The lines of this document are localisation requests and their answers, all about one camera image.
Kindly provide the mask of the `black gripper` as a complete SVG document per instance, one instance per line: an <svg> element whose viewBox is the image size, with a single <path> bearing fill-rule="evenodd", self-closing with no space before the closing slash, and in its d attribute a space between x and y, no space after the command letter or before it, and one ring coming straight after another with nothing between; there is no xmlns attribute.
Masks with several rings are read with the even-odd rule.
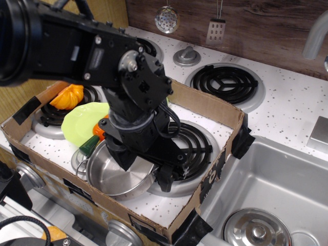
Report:
<svg viewBox="0 0 328 246"><path fill-rule="evenodd" d="M109 117L99 121L105 132L107 149L117 164L127 171L137 157L159 167L157 182L163 192L170 192L173 171L185 169L187 158L173 141L180 131L180 120L166 101L149 112L132 110L135 117L128 121L124 105L109 105Z"/></svg>

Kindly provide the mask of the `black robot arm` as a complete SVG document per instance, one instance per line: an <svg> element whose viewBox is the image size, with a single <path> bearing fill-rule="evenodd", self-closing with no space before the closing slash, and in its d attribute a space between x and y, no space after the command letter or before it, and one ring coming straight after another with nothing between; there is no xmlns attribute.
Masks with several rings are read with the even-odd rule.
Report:
<svg viewBox="0 0 328 246"><path fill-rule="evenodd" d="M79 14L66 1L1 1L1 86L29 79L101 86L109 117L100 122L110 154L127 170L137 156L158 166L157 181L169 192L183 175L186 156L174 143L180 126L168 107L172 80L163 65L123 29L94 20L86 1Z"/></svg>

